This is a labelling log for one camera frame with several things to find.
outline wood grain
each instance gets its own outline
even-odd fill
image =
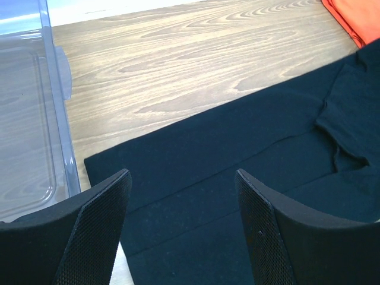
[[[214,0],[56,27],[83,159],[356,50],[319,0]]]
[[[22,36],[0,36],[2,221],[69,197],[44,45]]]

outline transparent plastic lid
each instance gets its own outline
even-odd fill
[[[53,45],[45,0],[0,6],[0,220],[80,192],[64,99],[67,59]]]

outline black mesh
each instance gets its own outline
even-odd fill
[[[272,205],[239,174],[236,187],[255,284],[296,284]]]
[[[53,284],[109,284],[130,183],[124,176],[82,207]]]

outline orange fabric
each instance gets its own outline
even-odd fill
[[[380,0],[322,0],[322,3],[358,47],[380,38]]]

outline white surface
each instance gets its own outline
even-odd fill
[[[115,263],[111,276],[110,285],[129,285],[133,284],[131,273],[129,272],[128,263],[126,262],[124,251],[119,243],[116,253]]]
[[[132,12],[170,7],[199,0],[47,0],[52,26],[77,23]]]

